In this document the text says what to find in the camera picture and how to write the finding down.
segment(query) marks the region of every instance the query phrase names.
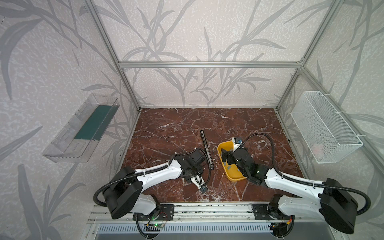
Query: yellow tray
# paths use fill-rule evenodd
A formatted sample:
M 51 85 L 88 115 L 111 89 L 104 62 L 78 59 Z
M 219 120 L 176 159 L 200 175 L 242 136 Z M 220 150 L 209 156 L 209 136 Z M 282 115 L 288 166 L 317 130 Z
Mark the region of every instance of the yellow tray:
M 246 179 L 246 177 L 244 177 L 241 174 L 236 164 L 228 165 L 227 162 L 223 162 L 223 159 L 221 156 L 221 149 L 224 149 L 226 151 L 233 150 L 233 142 L 232 141 L 222 142 L 217 146 L 217 151 L 220 157 L 221 164 L 223 165 L 225 174 L 227 175 L 227 178 L 229 179 L 229 181 L 237 182 L 237 181 Z

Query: wire mesh basket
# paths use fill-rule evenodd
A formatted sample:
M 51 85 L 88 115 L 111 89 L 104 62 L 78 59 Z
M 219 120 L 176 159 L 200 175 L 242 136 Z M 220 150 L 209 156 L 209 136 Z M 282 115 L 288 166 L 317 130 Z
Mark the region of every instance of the wire mesh basket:
M 291 116 L 318 163 L 339 162 L 362 146 L 359 136 L 319 91 L 303 92 Z

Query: black mounting plate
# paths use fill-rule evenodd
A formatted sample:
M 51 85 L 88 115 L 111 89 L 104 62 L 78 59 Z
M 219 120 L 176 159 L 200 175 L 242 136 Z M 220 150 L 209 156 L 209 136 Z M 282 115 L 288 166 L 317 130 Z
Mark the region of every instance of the black mounting plate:
M 252 204 L 255 220 L 271 220 L 267 211 L 268 204 Z
M 174 204 L 161 204 L 161 211 L 165 212 L 166 215 L 164 213 L 161 213 L 159 214 L 159 217 L 156 220 L 167 220 L 167 221 L 173 220 L 174 210 L 175 210 Z M 149 217 L 147 215 L 137 213 L 137 217 L 139 221 L 146 221 L 146 222 L 149 221 Z

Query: wallpaper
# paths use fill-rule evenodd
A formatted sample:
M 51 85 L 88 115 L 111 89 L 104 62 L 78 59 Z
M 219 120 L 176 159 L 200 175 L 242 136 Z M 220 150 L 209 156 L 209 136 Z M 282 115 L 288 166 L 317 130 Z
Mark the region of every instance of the wallpaper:
M 82 1 L 0 0 L 0 239 L 79 239 L 137 111 Z M 120 107 L 87 163 L 42 156 L 89 94 Z
M 314 159 L 308 145 L 291 117 L 291 112 L 303 91 L 315 91 L 307 80 L 300 76 L 288 97 L 279 109 L 286 125 L 291 141 L 298 150 L 304 169 L 310 179 L 325 181 L 328 177 L 341 183 L 344 187 L 361 190 L 369 195 L 371 208 L 357 216 L 355 233 L 348 235 L 351 240 L 379 240 L 384 234 L 384 178 L 377 171 L 361 149 L 358 149 L 337 163 L 319 164 Z M 364 199 L 352 194 L 359 203 L 359 209 L 364 205 Z
M 126 71 L 126 76 L 141 106 L 274 107 L 293 71 L 292 68 L 142 68 Z
M 297 61 L 331 1 L 95 0 L 120 61 Z
M 299 61 L 332 1 L 94 2 L 120 61 Z M 144 107 L 259 107 L 276 106 L 293 70 L 125 72 Z
M 306 68 L 384 155 L 384 1 L 343 4 Z

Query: acrylic tray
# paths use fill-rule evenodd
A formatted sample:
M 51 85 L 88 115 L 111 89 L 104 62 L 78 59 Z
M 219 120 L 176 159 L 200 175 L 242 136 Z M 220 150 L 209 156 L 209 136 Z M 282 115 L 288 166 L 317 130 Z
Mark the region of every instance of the acrylic tray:
M 117 97 L 91 94 L 43 156 L 54 162 L 87 162 L 119 106 Z

